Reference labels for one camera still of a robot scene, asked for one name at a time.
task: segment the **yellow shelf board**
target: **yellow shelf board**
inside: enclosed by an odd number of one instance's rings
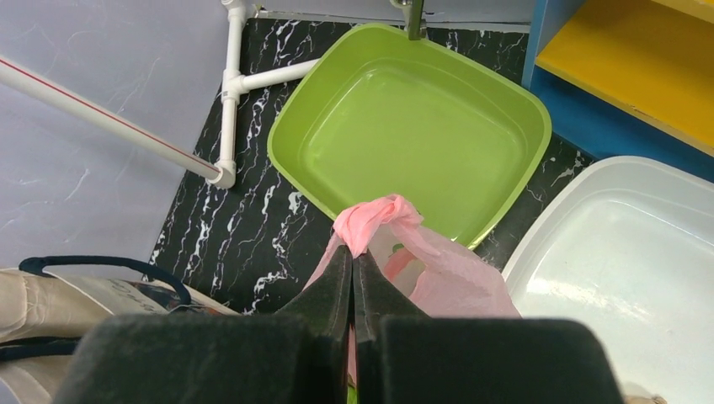
[[[714,24],[650,0],[588,0],[535,63],[714,156]]]
[[[714,0],[652,0],[714,24]]]

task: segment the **pink plastic bag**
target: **pink plastic bag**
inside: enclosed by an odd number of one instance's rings
[[[390,195],[343,210],[307,288],[322,275],[337,247],[346,244],[353,257],[367,247],[385,226],[404,248],[381,269],[394,280],[414,259],[424,263],[409,295],[417,307],[433,317],[520,317],[498,270],[462,245],[421,226],[424,218],[400,195]],[[350,338],[349,373],[354,379],[354,339]]]

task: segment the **white wall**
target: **white wall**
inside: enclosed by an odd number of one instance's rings
[[[185,150],[220,86],[226,36],[218,0],[0,2],[0,54]],[[149,259],[183,173],[0,85],[0,267]]]
[[[269,11],[402,20],[389,0],[263,0]],[[429,22],[528,23],[536,0],[424,0]]]

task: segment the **pipe elbow joint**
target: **pipe elbow joint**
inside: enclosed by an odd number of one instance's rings
[[[243,0],[221,0],[223,7],[228,10],[228,19],[238,17],[241,24],[245,24],[248,17],[250,17],[250,12],[248,7],[246,7]]]
[[[229,189],[236,184],[236,162],[219,160],[215,166],[218,167],[218,177],[206,179],[208,183],[222,189]]]

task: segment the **green tub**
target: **green tub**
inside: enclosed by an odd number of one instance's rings
[[[550,138],[546,108],[523,88],[431,41],[366,24],[302,80],[268,151],[332,219],[401,194],[425,226],[474,248],[523,190]]]

